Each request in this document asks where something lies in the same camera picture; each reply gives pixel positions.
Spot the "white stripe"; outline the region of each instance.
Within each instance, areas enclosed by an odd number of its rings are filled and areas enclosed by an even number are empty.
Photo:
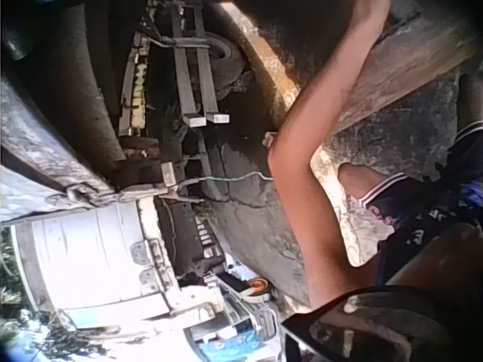
[[[459,141],[461,141],[466,136],[470,135],[471,133],[475,133],[476,131],[479,131],[479,130],[483,130],[483,125],[473,128],[470,132],[466,132],[465,134],[462,134],[461,136],[456,138],[456,140],[454,141],[454,144],[456,145]]]
[[[475,122],[472,122],[470,124],[468,124],[466,127],[464,127],[462,130],[459,130],[457,135],[456,135],[456,138],[460,137],[466,130],[470,129],[471,127],[473,127],[475,124],[483,124],[483,120],[481,121],[475,121]]]
[[[364,209],[367,207],[368,203],[371,202],[372,200],[374,200],[378,195],[380,195],[381,192],[383,192],[384,190],[387,190],[389,187],[391,187],[395,183],[398,183],[399,181],[402,181],[403,179],[407,179],[407,178],[408,177],[406,175],[404,175],[402,177],[393,179],[391,182],[387,183],[383,188],[381,188],[380,190],[377,190],[372,196],[369,197],[369,199],[364,201],[364,203],[362,205],[364,207]]]
[[[403,172],[400,172],[395,175],[392,175],[391,177],[388,177],[387,179],[379,183],[377,186],[373,187],[367,194],[359,198],[359,203],[362,205],[362,203],[364,203],[366,199],[372,196],[373,192],[377,192],[379,187],[383,187],[386,183],[390,183],[392,180],[402,178],[403,176],[405,176],[405,174]]]

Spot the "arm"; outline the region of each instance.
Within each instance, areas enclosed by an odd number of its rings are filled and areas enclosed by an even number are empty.
[[[355,0],[349,30],[297,98],[270,149],[270,170],[302,251],[314,307],[365,284],[347,259],[334,209],[310,160],[337,122],[388,12],[389,0]]]

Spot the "truck wheel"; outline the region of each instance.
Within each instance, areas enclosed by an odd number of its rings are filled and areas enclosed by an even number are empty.
[[[185,36],[195,36],[194,31],[185,32]],[[213,73],[213,83],[217,91],[230,85],[240,76],[245,67],[245,61],[238,47],[230,40],[212,32],[206,32],[210,45],[210,63]],[[191,66],[197,64],[196,51],[189,49],[188,62]]]

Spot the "hand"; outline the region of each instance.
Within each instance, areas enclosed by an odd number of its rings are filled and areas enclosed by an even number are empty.
[[[349,31],[362,32],[364,36],[376,41],[383,32],[391,0],[352,0],[352,18]]]

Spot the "knee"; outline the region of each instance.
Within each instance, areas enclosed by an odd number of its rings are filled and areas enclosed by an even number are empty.
[[[337,171],[337,179],[342,186],[347,185],[350,180],[353,179],[356,168],[357,166],[351,164],[350,162],[340,164],[339,170]]]

